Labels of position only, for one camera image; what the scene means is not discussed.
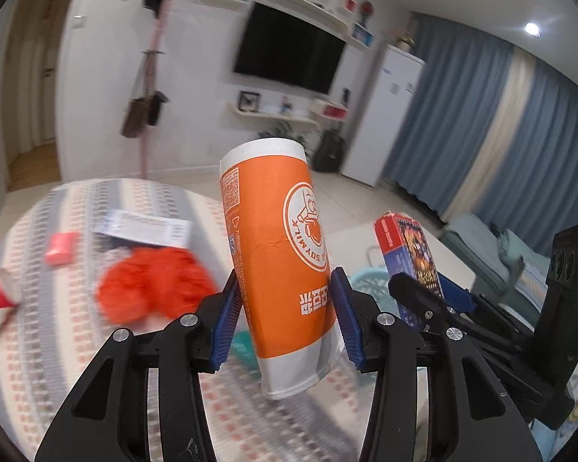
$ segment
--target recessed light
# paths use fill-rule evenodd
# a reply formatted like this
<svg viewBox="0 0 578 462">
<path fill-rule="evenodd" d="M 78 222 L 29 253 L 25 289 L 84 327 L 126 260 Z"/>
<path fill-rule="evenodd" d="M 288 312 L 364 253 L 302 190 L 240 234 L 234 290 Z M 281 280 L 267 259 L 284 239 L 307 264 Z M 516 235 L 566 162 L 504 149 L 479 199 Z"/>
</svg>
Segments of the recessed light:
<svg viewBox="0 0 578 462">
<path fill-rule="evenodd" d="M 529 22 L 525 27 L 524 30 L 529 33 L 532 34 L 533 36 L 539 36 L 539 28 L 537 24 L 534 24 L 533 22 Z"/>
</svg>

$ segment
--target red plush fabric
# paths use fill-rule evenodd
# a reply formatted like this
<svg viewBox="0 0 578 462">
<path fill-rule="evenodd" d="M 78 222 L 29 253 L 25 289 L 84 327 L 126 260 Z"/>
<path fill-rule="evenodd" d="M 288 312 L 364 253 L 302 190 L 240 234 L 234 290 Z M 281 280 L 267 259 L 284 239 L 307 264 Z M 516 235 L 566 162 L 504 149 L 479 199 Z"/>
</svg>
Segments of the red plush fabric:
<svg viewBox="0 0 578 462">
<path fill-rule="evenodd" d="M 215 293 L 214 281 L 188 250 L 137 248 L 105 273 L 97 301 L 109 321 L 123 325 L 153 310 L 173 320 Z"/>
</svg>

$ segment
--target black robotic device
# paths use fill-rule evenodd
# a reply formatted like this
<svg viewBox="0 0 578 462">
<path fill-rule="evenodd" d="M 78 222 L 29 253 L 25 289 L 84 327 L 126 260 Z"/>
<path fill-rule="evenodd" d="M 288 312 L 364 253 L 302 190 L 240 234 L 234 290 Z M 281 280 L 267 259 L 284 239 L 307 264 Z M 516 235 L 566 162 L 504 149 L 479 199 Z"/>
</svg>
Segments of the black robotic device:
<svg viewBox="0 0 578 462">
<path fill-rule="evenodd" d="M 578 225 L 555 236 L 547 284 L 533 334 L 481 296 L 460 315 L 410 276 L 393 276 L 390 294 L 428 321 L 420 332 L 381 313 L 335 269 L 329 290 L 349 358 L 362 373 L 378 372 L 360 462 L 413 460 L 420 366 L 428 367 L 429 462 L 541 461 L 527 423 L 556 429 L 574 408 L 567 382 L 578 362 Z M 241 307 L 232 273 L 222 293 L 162 331 L 116 330 L 59 409 L 36 462 L 149 460 L 149 368 L 159 369 L 164 460 L 216 461 L 198 374 L 226 360 Z M 577 455 L 575 434 L 554 460 Z"/>
</svg>

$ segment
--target wooden floor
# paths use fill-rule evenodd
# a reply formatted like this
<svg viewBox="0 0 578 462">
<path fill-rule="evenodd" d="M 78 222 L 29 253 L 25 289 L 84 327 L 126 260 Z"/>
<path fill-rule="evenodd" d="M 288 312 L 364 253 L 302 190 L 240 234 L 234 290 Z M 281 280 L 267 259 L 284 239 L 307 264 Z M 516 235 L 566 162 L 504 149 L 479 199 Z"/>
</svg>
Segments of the wooden floor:
<svg viewBox="0 0 578 462">
<path fill-rule="evenodd" d="M 11 179 L 9 192 L 62 180 L 55 143 L 18 155 L 8 170 Z"/>
</svg>

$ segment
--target black tv screen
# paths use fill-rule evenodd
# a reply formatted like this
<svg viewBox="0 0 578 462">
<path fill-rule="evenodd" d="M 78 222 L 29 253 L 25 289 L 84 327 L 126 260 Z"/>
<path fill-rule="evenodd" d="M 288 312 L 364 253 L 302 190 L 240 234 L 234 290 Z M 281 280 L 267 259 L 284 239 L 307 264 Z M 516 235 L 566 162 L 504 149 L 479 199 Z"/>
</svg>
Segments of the black tv screen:
<svg viewBox="0 0 578 462">
<path fill-rule="evenodd" d="M 256 3 L 234 72 L 327 94 L 345 42 L 323 29 Z"/>
</svg>

